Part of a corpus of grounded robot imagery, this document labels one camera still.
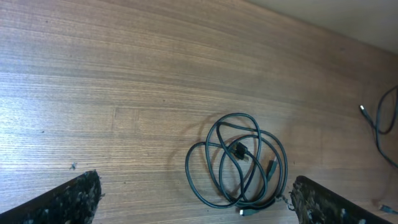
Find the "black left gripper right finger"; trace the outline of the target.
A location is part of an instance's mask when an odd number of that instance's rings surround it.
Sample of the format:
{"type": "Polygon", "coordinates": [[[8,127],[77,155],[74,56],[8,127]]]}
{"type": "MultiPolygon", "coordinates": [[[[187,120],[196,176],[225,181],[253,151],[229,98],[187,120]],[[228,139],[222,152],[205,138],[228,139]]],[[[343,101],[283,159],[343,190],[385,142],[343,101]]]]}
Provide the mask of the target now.
{"type": "Polygon", "coordinates": [[[300,223],[390,224],[303,175],[293,183],[290,198],[300,223]]]}

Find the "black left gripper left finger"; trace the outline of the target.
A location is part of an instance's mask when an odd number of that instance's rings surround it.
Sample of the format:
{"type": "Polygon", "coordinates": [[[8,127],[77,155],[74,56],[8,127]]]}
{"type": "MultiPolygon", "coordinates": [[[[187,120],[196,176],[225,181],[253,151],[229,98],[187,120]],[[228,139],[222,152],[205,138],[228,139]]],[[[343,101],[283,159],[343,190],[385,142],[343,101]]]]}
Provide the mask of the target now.
{"type": "Polygon", "coordinates": [[[93,223],[102,198],[100,176],[90,170],[1,214],[1,223],[93,223]]]}

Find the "black usb cable gold plug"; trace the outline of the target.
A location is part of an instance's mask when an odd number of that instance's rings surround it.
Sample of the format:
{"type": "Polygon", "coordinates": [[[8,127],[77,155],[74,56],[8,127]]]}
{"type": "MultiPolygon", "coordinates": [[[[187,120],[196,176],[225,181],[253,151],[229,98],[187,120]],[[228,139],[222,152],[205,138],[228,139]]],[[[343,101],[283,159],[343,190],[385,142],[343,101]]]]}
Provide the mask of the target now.
{"type": "Polygon", "coordinates": [[[380,98],[378,104],[377,104],[377,111],[376,111],[376,118],[372,119],[366,110],[366,108],[363,105],[359,105],[359,110],[365,120],[368,122],[370,125],[371,129],[374,132],[374,142],[377,148],[378,153],[387,161],[387,163],[392,166],[393,168],[397,169],[397,163],[394,162],[383,150],[381,147],[381,142],[380,142],[380,135],[387,135],[389,134],[392,129],[394,128],[394,125],[397,121],[397,85],[392,87],[391,89],[387,90],[380,98]],[[389,126],[387,129],[382,130],[381,129],[381,110],[382,110],[382,104],[386,97],[390,95],[391,93],[395,93],[396,99],[395,102],[393,103],[394,105],[394,111],[392,114],[391,121],[389,122],[389,126]]]}

